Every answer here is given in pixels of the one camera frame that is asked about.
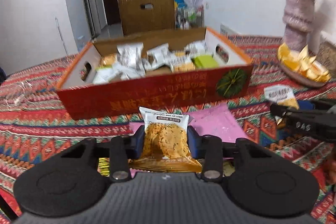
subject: fruit plate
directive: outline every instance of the fruit plate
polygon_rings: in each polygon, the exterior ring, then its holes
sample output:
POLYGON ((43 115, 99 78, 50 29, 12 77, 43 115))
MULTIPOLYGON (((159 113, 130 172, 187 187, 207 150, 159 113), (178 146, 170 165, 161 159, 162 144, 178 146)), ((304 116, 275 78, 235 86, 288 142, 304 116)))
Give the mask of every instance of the fruit plate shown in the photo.
MULTIPOLYGON (((297 51, 292 51, 292 53, 296 56, 299 55, 299 52, 297 51)), ((321 63, 319 63, 318 61, 314 61, 314 64, 316 66, 318 66, 319 68, 321 68, 322 70, 325 69, 325 67, 323 67, 321 65, 321 63)), ((284 63, 281 62, 281 60, 279 60, 279 67, 283 70, 283 72, 285 74, 288 75, 288 77, 292 78, 293 80, 295 80, 296 82, 298 82, 299 84, 302 84, 306 87, 310 87, 310 88, 320 88, 322 86, 324 86, 326 83, 328 82, 317 82, 314 80, 310 80, 307 77, 304 77, 302 74, 295 72, 293 70, 291 70, 290 68, 288 68, 284 63)))

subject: green snack package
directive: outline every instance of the green snack package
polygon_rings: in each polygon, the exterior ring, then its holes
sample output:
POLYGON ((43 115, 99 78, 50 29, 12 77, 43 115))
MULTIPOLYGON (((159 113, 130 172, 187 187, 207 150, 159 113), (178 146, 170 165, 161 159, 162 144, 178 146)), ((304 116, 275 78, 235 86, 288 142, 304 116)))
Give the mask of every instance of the green snack package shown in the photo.
POLYGON ((194 63, 198 68, 217 68, 218 63, 211 55, 200 55, 194 59, 194 63))

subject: open box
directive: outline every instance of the open box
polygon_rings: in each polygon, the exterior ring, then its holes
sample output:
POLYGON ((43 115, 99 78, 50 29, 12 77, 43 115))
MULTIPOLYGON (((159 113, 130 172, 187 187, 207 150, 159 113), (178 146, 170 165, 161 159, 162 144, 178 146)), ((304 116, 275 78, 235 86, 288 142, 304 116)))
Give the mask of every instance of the open box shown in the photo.
POLYGON ((162 109, 240 97, 246 93, 251 73, 252 59, 210 28, 160 30, 89 42, 67 68, 56 90, 73 119, 88 119, 137 113, 139 106, 162 109), (146 52, 168 43, 171 51, 177 51, 199 40, 205 40, 208 50, 222 57, 220 67, 182 73, 161 68, 140 79, 92 84, 101 57, 117 53, 117 45, 143 42, 142 52, 146 52), (89 71, 85 81, 84 70, 89 71))

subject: green pumpkin illustration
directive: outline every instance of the green pumpkin illustration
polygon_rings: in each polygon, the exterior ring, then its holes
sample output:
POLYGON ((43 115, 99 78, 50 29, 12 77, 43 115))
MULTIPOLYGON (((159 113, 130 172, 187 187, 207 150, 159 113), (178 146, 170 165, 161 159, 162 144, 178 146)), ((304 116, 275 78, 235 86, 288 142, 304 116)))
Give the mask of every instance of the green pumpkin illustration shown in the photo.
POLYGON ((216 91, 224 98, 231 98, 241 92, 246 83, 246 79, 247 74, 244 70, 230 70, 218 81, 216 91))

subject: snack packet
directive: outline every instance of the snack packet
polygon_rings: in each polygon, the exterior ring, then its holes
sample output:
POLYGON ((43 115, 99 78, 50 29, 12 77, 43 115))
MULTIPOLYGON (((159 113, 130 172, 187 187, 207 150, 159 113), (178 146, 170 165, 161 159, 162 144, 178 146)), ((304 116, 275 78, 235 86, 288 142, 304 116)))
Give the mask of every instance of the snack packet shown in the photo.
POLYGON ((185 51, 172 51, 171 53, 177 57, 185 56, 185 51))
MULTIPOLYGON (((139 111, 141 113, 141 116, 142 116, 143 120, 145 120, 146 113, 166 113, 166 112, 163 112, 163 111, 153 110, 153 109, 146 108, 146 107, 143 107, 143 106, 139 107, 139 111)), ((188 124, 190 124, 191 121, 194 119, 194 117, 191 117, 190 115, 187 115, 187 116, 189 117, 188 124)))
POLYGON ((204 54, 207 51, 207 47, 205 45, 205 41, 201 40, 189 43, 184 47, 184 50, 189 52, 190 58, 194 58, 198 55, 204 54))
POLYGON ((123 75, 126 75, 128 79, 136 79, 136 78, 141 78, 145 76, 145 71, 144 70, 136 70, 132 67, 125 67, 121 65, 119 62, 117 62, 113 66, 114 70, 117 70, 119 72, 122 72, 123 75))
MULTIPOLYGON (((175 71, 174 69, 175 67, 181 67, 182 65, 193 64, 191 58, 188 55, 184 55, 181 57, 177 57, 175 55, 166 56, 164 58, 164 63, 170 67, 172 72, 175 71)), ((192 70, 193 67, 192 66, 181 67, 181 69, 187 69, 187 68, 189 68, 189 70, 192 70)))
POLYGON ((162 44, 160 46, 157 46, 155 48, 152 48, 150 50, 147 51, 147 55, 155 55, 155 54, 161 54, 161 55, 168 55, 169 54, 169 45, 168 43, 166 44, 162 44))
POLYGON ((194 63, 186 63, 186 64, 178 64, 172 67, 172 72, 185 72, 185 71, 191 71, 196 70, 196 67, 194 63))
POLYGON ((149 62, 147 59, 145 59, 145 58, 142 59, 142 65, 143 65, 143 68, 145 69, 145 71, 153 70, 153 69, 152 69, 152 65, 151 65, 150 62, 149 62))
MULTIPOLYGON (((278 105, 290 106, 299 109, 299 104, 294 96, 293 90, 287 85, 274 85, 264 88, 265 98, 272 103, 278 105)), ((275 121, 279 129, 286 126, 286 121, 278 116, 275 116, 275 121)))
POLYGON ((100 60, 100 67, 110 67, 113 66, 118 61, 117 54, 110 54, 102 57, 100 60))
POLYGON ((96 85, 107 84, 119 74, 120 71, 112 67, 98 68, 92 83, 96 85))
POLYGON ((187 143, 189 115, 145 113, 145 137, 140 159, 131 168, 159 172, 201 172, 187 143))
POLYGON ((148 64, 144 65, 145 70, 156 70, 162 67, 164 63, 164 56, 169 55, 169 45, 168 43, 157 46, 147 51, 148 56, 152 56, 154 61, 151 64, 151 67, 148 64))
POLYGON ((124 44, 117 46, 120 53, 120 64, 135 70, 143 70, 141 52, 143 43, 124 44))

